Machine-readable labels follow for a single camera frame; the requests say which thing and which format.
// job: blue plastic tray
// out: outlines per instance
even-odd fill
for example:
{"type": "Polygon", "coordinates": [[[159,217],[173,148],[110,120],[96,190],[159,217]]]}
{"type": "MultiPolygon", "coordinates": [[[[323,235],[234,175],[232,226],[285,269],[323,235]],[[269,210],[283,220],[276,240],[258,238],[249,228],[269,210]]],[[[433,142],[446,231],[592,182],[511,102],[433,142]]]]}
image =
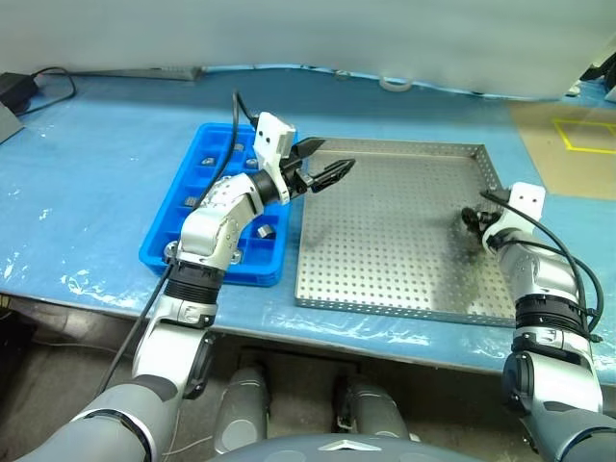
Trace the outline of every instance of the blue plastic tray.
{"type": "MultiPolygon", "coordinates": [[[[188,197],[198,198],[212,181],[231,142],[231,129],[232,125],[227,123],[206,123],[197,130],[139,251],[139,259],[157,274],[162,274],[166,267],[163,261],[165,246],[179,239],[182,223],[191,211],[191,207],[185,205],[185,200],[188,197]],[[204,165],[206,159],[214,160],[211,165],[204,165]]],[[[246,162],[248,159],[256,159],[252,149],[254,136],[252,127],[240,125],[236,150],[223,175],[257,170],[256,163],[246,162]]],[[[289,213],[289,204],[268,205],[265,212],[244,229],[238,243],[242,260],[239,264],[229,266],[225,282],[272,286],[280,280],[289,213]],[[275,230],[275,239],[259,238],[257,229],[264,224],[275,230]]]]}

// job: stainless steel tray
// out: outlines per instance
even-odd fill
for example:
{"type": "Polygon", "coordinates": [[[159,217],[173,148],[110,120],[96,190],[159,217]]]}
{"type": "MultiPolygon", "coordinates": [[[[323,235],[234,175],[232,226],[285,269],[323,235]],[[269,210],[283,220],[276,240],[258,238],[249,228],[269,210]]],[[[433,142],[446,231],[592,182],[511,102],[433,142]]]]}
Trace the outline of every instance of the stainless steel tray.
{"type": "Polygon", "coordinates": [[[495,258],[463,225],[463,207],[500,180],[482,144],[328,140],[320,170],[353,157],[337,185],[307,195],[295,286],[300,306],[513,325],[495,258]]]}

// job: yellow square marking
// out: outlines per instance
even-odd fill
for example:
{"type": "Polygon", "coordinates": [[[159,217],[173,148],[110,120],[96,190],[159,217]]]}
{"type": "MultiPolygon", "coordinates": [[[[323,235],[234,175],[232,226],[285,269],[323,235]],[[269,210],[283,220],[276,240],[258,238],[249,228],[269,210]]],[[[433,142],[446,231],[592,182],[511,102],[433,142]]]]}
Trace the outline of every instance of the yellow square marking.
{"type": "Polygon", "coordinates": [[[589,125],[592,127],[603,127],[605,128],[615,139],[616,139],[616,123],[607,123],[607,122],[589,122],[586,120],[574,120],[568,118],[555,118],[552,120],[554,127],[556,127],[556,131],[560,138],[565,143],[565,147],[569,151],[578,151],[578,152],[596,152],[599,154],[616,154],[616,149],[600,149],[597,147],[583,147],[583,146],[575,146],[567,134],[563,129],[563,124],[573,124],[573,125],[589,125]]]}

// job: table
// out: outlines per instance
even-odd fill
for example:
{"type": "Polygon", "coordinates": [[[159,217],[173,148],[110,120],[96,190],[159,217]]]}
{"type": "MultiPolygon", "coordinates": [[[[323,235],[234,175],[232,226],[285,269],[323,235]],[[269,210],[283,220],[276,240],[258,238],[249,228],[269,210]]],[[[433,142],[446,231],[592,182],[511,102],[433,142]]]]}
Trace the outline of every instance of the table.
{"type": "MultiPolygon", "coordinates": [[[[51,80],[50,89],[62,84],[51,80]]],[[[503,101],[299,69],[208,73],[199,82],[78,77],[76,98],[23,117],[0,145],[0,292],[136,315],[156,276],[141,241],[197,127],[230,121],[231,92],[302,137],[484,143],[502,183],[541,184],[503,101]]],[[[605,106],[583,85],[571,104],[605,106]]],[[[329,312],[294,305],[301,201],[293,204],[284,275],[271,288],[224,286],[217,329],[400,361],[499,372],[510,328],[329,312]]],[[[605,315],[595,346],[616,383],[614,203],[550,195],[544,222],[601,278],[605,315]]]]}

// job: white backdrop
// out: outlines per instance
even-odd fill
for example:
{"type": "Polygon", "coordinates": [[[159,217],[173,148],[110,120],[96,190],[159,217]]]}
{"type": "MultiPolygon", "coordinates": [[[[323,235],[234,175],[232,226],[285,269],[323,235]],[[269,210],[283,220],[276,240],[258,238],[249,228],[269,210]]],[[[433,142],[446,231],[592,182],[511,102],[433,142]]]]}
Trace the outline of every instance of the white backdrop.
{"type": "Polygon", "coordinates": [[[0,0],[0,69],[296,63],[561,95],[616,0],[0,0]]]}

